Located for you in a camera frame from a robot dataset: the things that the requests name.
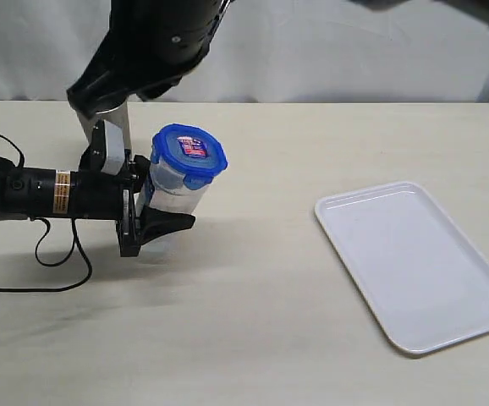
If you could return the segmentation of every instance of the orange label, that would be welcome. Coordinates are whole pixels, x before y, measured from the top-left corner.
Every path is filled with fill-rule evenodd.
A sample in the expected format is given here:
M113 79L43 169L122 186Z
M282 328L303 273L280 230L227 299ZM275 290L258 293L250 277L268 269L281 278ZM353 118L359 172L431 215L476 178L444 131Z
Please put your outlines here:
M55 178L54 201L52 212L55 214L67 214L69 204L69 190L72 177L69 172L57 171Z

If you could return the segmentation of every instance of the white tray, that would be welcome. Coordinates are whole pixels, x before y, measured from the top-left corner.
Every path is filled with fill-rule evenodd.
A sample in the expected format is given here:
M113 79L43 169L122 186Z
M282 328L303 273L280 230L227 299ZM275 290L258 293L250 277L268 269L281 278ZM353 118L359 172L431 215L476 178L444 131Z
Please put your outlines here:
M489 263L421 187L326 197L316 215L396 347L426 354L489 332Z

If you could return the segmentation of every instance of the blue lid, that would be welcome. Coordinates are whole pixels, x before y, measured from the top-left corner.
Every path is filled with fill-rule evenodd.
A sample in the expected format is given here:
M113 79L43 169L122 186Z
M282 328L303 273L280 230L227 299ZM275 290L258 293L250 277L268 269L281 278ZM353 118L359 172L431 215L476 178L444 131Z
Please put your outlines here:
M212 179L228 167L226 155L220 143L203 129L182 124L170 124L152 139L153 156L160 156L170 167L209 184Z

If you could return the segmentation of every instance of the table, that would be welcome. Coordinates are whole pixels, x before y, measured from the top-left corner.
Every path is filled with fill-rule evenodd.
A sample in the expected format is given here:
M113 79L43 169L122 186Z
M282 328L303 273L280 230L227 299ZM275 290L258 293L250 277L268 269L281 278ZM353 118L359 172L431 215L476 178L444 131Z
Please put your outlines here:
M489 105L132 104L136 153L167 123L211 131L229 169L166 257L118 258L110 222L81 222L93 280L0 294L0 405L489 405L489 336L408 359L388 344L313 207L412 180L489 258ZM0 102L28 166L85 148L61 102ZM0 153L14 157L0 141ZM38 222L0 223L0 286L69 283L38 266ZM69 223L42 247L56 259Z

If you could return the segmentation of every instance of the white curtain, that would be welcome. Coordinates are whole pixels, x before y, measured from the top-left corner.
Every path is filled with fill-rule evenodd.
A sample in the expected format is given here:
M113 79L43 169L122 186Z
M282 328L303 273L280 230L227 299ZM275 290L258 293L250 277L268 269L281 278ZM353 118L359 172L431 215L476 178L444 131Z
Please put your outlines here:
M109 8L0 0L0 99L64 99ZM345 0L237 0L206 61L164 100L472 102L488 78L488 29L439 3L374 14Z

